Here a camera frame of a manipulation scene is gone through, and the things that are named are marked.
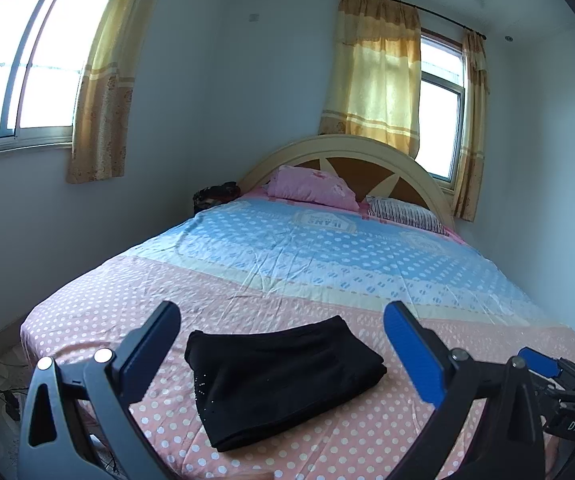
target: black pants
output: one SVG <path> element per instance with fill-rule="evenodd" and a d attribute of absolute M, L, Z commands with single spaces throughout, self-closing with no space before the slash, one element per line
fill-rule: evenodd
<path fill-rule="evenodd" d="M 251 335 L 190 334 L 185 360 L 196 403 L 219 451 L 253 444 L 334 408 L 374 386 L 383 358 L 339 316 Z"/>

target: arched headboard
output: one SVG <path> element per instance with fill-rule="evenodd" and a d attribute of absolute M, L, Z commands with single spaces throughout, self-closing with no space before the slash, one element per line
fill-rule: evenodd
<path fill-rule="evenodd" d="M 439 185 L 412 158 L 378 140 L 353 135 L 308 137 L 262 160 L 239 182 L 244 193 L 269 181 L 279 166 L 303 166 L 340 176 L 361 201 L 398 198 L 432 211 L 450 229 L 454 219 Z"/>

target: yellow curtain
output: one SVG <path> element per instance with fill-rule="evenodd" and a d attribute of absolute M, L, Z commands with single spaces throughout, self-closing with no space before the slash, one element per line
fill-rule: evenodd
<path fill-rule="evenodd" d="M 79 88 L 71 184 L 124 174 L 136 63 L 156 1 L 108 1 Z"/>
<path fill-rule="evenodd" d="M 463 60 L 465 116 L 453 210 L 456 218 L 472 222 L 483 179 L 485 121 L 490 91 L 483 38 L 471 30 L 466 30 L 463 38 Z"/>
<path fill-rule="evenodd" d="M 335 57 L 319 133 L 419 151 L 421 22 L 391 0 L 341 0 Z"/>

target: floor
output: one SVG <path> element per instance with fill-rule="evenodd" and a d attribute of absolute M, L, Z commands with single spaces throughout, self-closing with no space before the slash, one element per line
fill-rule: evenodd
<path fill-rule="evenodd" d="M 12 348 L 0 357 L 0 390 L 11 388 L 25 388 L 30 384 L 32 370 L 27 365 L 27 359 L 21 345 Z M 25 404 L 25 395 L 16 394 L 19 399 L 21 416 Z M 0 399 L 0 473 L 5 480 L 17 480 L 16 459 L 19 447 L 20 422 L 13 421 L 5 413 L 5 403 Z M 107 452 L 98 439 L 92 437 L 97 452 L 103 463 L 107 464 L 108 471 L 113 471 L 111 466 L 112 456 Z M 117 478 L 124 478 L 119 471 L 114 472 Z"/>

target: bed sheet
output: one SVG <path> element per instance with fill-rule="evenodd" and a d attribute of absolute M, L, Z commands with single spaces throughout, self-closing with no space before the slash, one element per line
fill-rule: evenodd
<path fill-rule="evenodd" d="M 33 362 L 90 358 L 118 346 L 163 300 L 179 305 L 181 333 L 130 411 L 185 478 L 255 470 L 298 480 L 387 476 L 432 412 L 383 332 L 381 313 L 392 300 L 407 303 L 448 347 L 477 359 L 503 362 L 530 345 L 575 361 L 574 332 L 549 320 L 472 248 L 349 212 L 253 197 L 203 212 L 74 280 L 30 314 L 24 348 Z M 380 383 L 267 441 L 213 449 L 183 359 L 189 333 L 273 332 L 335 315 L 384 357 Z M 481 407 L 472 407 L 441 478 L 460 464 Z"/>

